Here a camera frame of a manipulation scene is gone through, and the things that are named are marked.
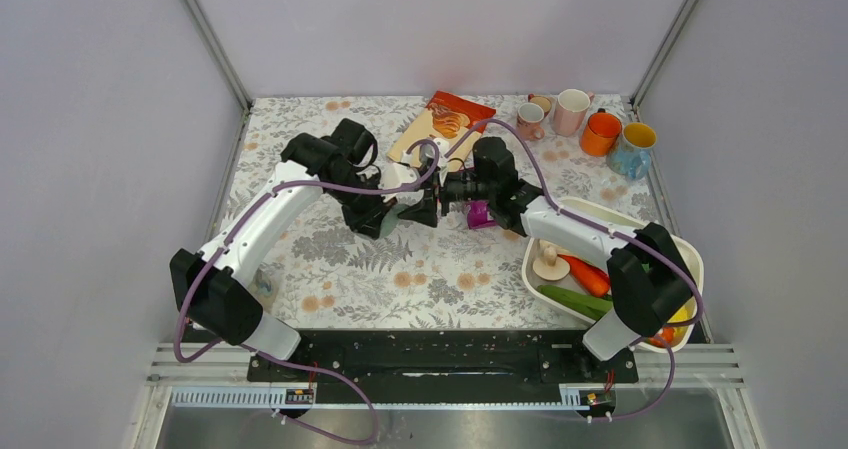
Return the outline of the small orange red cup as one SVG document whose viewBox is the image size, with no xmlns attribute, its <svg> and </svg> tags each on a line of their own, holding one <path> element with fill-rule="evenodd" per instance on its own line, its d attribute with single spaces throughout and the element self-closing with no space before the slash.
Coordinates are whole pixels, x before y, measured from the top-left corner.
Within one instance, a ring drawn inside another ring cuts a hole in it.
<svg viewBox="0 0 848 449">
<path fill-rule="evenodd" d="M 547 116 L 553 108 L 552 99 L 546 95 L 529 94 L 527 96 L 527 101 L 539 106 L 542 109 L 544 116 Z"/>
</svg>

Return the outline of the toy small tomato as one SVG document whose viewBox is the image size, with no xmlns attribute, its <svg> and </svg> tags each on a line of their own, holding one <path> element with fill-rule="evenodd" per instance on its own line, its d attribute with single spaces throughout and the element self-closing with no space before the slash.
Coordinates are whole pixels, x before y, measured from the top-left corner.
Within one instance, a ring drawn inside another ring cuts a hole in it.
<svg viewBox="0 0 848 449">
<path fill-rule="evenodd" d="M 658 348 L 670 348 L 673 346 L 675 333 L 673 327 L 663 327 L 648 343 Z"/>
</svg>

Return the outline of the green round mug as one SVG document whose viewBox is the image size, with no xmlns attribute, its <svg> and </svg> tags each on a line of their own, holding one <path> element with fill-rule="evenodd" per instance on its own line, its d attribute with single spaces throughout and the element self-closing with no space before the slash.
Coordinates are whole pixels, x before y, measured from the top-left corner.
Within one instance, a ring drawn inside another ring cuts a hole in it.
<svg viewBox="0 0 848 449">
<path fill-rule="evenodd" d="M 409 207 L 408 204 L 396 203 L 385 214 L 381 221 L 380 232 L 378 238 L 387 238 L 398 226 L 401 219 L 400 213 Z"/>
</svg>

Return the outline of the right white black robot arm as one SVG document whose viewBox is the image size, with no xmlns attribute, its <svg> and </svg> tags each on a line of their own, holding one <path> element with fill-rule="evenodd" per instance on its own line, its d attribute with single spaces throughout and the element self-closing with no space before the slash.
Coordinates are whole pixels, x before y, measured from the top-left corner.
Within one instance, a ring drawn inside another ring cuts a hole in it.
<svg viewBox="0 0 848 449">
<path fill-rule="evenodd" d="M 389 165 L 386 189 L 420 192 L 421 200 L 400 216 L 434 227 L 458 202 L 483 201 L 504 229 L 564 248 L 600 269 L 609 279 L 611 309 L 584 333 L 573 355 L 575 371 L 597 381 L 613 367 L 613 356 L 665 328 L 688 303 L 703 315 L 701 278 L 683 256 L 683 243 L 663 226 L 621 225 L 556 203 L 543 182 L 521 178 L 513 153 L 497 137 L 483 137 L 472 148 L 472 165 L 453 171 L 451 147 L 443 139 L 416 142 Z"/>
</svg>

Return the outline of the toy cucumber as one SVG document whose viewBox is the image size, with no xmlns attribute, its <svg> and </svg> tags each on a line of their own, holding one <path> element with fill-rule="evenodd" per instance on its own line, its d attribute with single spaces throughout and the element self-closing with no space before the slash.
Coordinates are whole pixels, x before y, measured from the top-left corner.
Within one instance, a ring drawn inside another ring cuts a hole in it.
<svg viewBox="0 0 848 449">
<path fill-rule="evenodd" d="M 540 285 L 537 287 L 537 291 L 567 309 L 588 317 L 592 321 L 601 319 L 613 308 L 611 300 L 597 298 L 554 285 Z"/>
</svg>

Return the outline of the blue mug yellow inside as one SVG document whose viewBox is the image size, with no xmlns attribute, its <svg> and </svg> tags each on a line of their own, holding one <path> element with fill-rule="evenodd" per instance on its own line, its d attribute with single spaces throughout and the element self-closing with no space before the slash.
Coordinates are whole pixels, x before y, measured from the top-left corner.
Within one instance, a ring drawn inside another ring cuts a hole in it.
<svg viewBox="0 0 848 449">
<path fill-rule="evenodd" d="M 606 155 L 607 166 L 628 179 L 640 180 L 650 170 L 651 150 L 656 142 L 657 135 L 652 127 L 639 122 L 629 123 Z"/>
</svg>

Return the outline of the light pink mug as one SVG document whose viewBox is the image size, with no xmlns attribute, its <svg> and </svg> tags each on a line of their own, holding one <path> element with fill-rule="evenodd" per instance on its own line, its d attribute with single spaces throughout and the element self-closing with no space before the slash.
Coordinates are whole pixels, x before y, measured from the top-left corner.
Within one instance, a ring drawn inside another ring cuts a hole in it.
<svg viewBox="0 0 848 449">
<path fill-rule="evenodd" d="M 574 135 L 582 126 L 595 94 L 579 89 L 565 89 L 556 98 L 552 128 L 563 137 Z"/>
</svg>

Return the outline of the white oval vegetable basin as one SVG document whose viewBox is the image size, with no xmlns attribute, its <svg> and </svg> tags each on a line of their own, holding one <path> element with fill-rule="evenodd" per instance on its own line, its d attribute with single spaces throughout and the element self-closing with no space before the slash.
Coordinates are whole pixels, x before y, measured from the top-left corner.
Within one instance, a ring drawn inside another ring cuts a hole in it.
<svg viewBox="0 0 848 449">
<path fill-rule="evenodd" d="M 690 300 L 698 307 L 690 325 L 703 318 L 703 274 L 689 267 L 680 239 L 662 225 L 622 225 L 539 197 L 520 215 L 520 228 L 608 275 L 613 308 L 582 336 L 582 345 L 599 360 L 654 337 Z"/>
</svg>

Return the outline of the toy carrot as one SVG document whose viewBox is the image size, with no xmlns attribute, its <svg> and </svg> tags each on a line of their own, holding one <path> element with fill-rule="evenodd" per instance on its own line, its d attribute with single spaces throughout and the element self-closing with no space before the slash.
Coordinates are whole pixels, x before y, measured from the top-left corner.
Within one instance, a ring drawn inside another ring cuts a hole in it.
<svg viewBox="0 0 848 449">
<path fill-rule="evenodd" d="M 561 254 L 560 258 L 570 265 L 570 274 L 589 295 L 596 298 L 609 295 L 610 279 L 604 271 L 571 255 Z"/>
</svg>

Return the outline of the toy yellow napa cabbage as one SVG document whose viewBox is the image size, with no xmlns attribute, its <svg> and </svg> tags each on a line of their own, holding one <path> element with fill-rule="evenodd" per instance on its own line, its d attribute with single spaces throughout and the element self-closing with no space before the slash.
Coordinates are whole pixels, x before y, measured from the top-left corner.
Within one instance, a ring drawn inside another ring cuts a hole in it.
<svg viewBox="0 0 848 449">
<path fill-rule="evenodd" d="M 693 300 L 690 300 L 672 315 L 667 325 L 675 330 L 684 330 L 692 323 L 694 316 L 697 314 L 697 309 L 697 305 L 694 304 Z"/>
</svg>

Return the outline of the purple snack bag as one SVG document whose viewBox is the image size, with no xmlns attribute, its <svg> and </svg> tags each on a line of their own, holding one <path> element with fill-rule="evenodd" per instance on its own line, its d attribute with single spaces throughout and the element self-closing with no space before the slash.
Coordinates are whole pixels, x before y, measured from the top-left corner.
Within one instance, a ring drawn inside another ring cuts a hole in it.
<svg viewBox="0 0 848 449">
<path fill-rule="evenodd" d="M 466 222 L 471 230 L 497 226 L 490 216 L 486 201 L 470 201 L 466 204 Z"/>
</svg>

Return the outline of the small salmon pink mug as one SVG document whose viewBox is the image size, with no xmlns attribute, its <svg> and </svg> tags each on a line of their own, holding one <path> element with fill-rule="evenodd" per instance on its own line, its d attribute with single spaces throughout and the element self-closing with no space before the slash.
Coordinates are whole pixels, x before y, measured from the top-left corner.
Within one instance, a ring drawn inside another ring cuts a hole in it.
<svg viewBox="0 0 848 449">
<path fill-rule="evenodd" d="M 524 141 L 538 141 L 545 137 L 542 127 L 545 113 L 541 106 L 525 102 L 518 107 L 516 130 Z"/>
</svg>

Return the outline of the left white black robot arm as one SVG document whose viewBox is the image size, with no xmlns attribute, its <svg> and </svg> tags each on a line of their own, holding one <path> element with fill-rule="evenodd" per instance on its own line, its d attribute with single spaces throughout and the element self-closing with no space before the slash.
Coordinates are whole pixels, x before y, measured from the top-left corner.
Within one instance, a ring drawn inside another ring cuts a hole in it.
<svg viewBox="0 0 848 449">
<path fill-rule="evenodd" d="M 363 125 L 342 120 L 322 137 L 299 134 L 285 146 L 270 179 L 237 219 L 195 252 L 178 250 L 169 263 L 178 327 L 199 324 L 232 345 L 272 357 L 288 380 L 309 370 L 310 354 L 297 330 L 271 315 L 248 286 L 288 227 L 322 195 L 335 199 L 349 230 L 376 240 L 391 230 L 394 199 L 363 172 L 377 142 Z"/>
</svg>

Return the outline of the toy mushroom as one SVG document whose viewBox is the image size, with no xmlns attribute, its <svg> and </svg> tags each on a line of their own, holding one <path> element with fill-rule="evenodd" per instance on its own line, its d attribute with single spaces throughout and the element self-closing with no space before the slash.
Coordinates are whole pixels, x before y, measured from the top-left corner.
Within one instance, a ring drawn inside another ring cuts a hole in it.
<svg viewBox="0 0 848 449">
<path fill-rule="evenodd" d="M 546 281 L 558 281 L 565 278 L 571 270 L 568 261 L 561 258 L 563 249 L 548 241 L 538 243 L 536 258 L 532 263 L 535 274 Z"/>
</svg>

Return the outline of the floral table cloth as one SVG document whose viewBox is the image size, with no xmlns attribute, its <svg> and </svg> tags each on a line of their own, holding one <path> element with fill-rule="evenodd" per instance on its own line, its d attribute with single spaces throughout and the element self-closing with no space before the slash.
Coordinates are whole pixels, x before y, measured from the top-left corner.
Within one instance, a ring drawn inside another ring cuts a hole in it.
<svg viewBox="0 0 848 449">
<path fill-rule="evenodd" d="M 259 193 L 295 135 L 327 135 L 349 118 L 387 152 L 426 104 L 424 96 L 257 99 L 223 222 Z M 461 207 L 436 228 L 402 223 L 387 238 L 370 240 L 352 233 L 336 201 L 323 196 L 281 235 L 260 269 L 279 288 L 269 312 L 297 328 L 579 327 L 524 285 L 527 245 L 497 227 L 469 229 Z"/>
</svg>

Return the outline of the cream beige mug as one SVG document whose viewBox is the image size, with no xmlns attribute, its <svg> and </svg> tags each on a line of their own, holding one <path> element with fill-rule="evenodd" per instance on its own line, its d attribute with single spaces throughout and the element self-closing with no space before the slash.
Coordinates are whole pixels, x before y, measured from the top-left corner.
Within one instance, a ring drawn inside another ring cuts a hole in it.
<svg viewBox="0 0 848 449">
<path fill-rule="evenodd" d="M 262 307 L 271 311 L 278 294 L 278 284 L 262 269 L 255 272 L 249 291 Z"/>
</svg>

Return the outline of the orange mug black handle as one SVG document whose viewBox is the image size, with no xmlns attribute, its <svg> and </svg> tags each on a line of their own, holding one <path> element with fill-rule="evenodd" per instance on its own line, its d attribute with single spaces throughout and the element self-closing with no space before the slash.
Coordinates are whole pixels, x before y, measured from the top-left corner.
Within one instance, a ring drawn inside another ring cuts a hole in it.
<svg viewBox="0 0 848 449">
<path fill-rule="evenodd" d="M 589 156 L 604 157 L 612 149 L 622 129 L 622 122 L 617 116 L 599 108 L 586 121 L 580 147 Z"/>
</svg>

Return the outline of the orange cassava chips bag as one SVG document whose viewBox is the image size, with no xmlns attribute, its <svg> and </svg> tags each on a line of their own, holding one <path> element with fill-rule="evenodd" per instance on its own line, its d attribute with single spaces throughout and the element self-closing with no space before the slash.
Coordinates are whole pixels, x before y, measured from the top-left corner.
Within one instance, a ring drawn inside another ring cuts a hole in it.
<svg viewBox="0 0 848 449">
<path fill-rule="evenodd" d="M 457 149 L 451 154 L 450 170 L 460 168 L 460 160 L 464 161 L 472 151 L 474 143 L 479 140 L 485 130 L 484 126 L 474 130 L 462 143 L 459 139 L 469 132 L 471 127 L 483 119 L 493 118 L 496 110 L 461 98 L 451 93 L 437 91 L 426 104 L 425 108 L 407 124 L 405 130 L 389 149 L 387 157 L 393 162 L 400 162 L 408 147 L 414 142 L 429 138 L 445 139 L 449 148 Z"/>
</svg>

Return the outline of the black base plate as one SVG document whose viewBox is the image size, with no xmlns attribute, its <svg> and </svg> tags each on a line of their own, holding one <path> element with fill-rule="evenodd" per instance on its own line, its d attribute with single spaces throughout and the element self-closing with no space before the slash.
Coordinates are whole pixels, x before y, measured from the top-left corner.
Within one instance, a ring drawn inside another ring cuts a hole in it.
<svg viewBox="0 0 848 449">
<path fill-rule="evenodd" d="M 624 349 L 598 362 L 582 331 L 304 330 L 291 362 L 336 371 L 375 404 L 531 404 L 561 401 L 563 385 L 638 381 Z"/>
</svg>

